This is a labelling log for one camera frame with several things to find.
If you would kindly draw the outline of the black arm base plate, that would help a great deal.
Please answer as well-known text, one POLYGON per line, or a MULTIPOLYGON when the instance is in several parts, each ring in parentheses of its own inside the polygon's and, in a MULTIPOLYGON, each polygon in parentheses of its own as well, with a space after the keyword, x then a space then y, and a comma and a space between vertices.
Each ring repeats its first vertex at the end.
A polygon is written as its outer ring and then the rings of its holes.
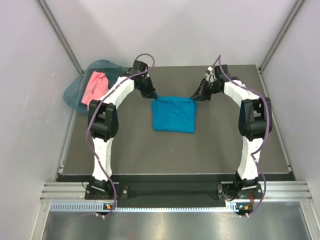
POLYGON ((113 183, 85 176, 87 200, 116 200, 120 208, 220 207, 225 202, 260 200, 260 177, 241 180, 235 174, 115 175, 113 183))

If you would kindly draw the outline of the blue t shirt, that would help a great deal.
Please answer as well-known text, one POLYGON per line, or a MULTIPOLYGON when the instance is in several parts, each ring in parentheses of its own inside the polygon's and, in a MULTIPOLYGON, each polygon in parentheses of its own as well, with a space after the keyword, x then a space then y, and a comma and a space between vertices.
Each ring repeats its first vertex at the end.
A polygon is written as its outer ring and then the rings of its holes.
POLYGON ((188 97, 160 96, 151 102, 152 127, 158 132, 194 134, 198 103, 188 97))

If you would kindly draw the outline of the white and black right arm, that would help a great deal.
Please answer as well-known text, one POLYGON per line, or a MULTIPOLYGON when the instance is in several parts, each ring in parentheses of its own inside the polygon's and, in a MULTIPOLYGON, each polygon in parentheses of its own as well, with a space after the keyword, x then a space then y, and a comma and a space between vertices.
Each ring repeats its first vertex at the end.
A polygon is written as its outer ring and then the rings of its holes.
POLYGON ((242 136, 242 152, 239 167, 233 181, 233 192, 245 198, 258 188, 258 167, 264 140, 272 130, 271 100, 259 96, 239 80, 219 78, 209 81, 203 78, 195 93, 195 101, 209 101, 213 94, 223 93, 239 107, 238 130, 242 136))

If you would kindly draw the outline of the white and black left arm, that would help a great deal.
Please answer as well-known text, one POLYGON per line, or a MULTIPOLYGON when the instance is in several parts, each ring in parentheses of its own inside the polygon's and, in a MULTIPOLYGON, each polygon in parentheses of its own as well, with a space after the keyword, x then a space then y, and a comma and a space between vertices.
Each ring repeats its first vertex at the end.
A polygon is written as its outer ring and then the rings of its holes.
POLYGON ((149 74, 135 74, 119 77, 103 97, 92 100, 89 104, 86 137, 92 138, 93 146, 90 149, 94 156, 94 169, 89 184, 95 187, 97 194, 105 199, 109 198, 114 191, 111 180, 111 150, 119 129, 117 110, 134 90, 139 90, 142 97, 146 99, 158 97, 149 74))

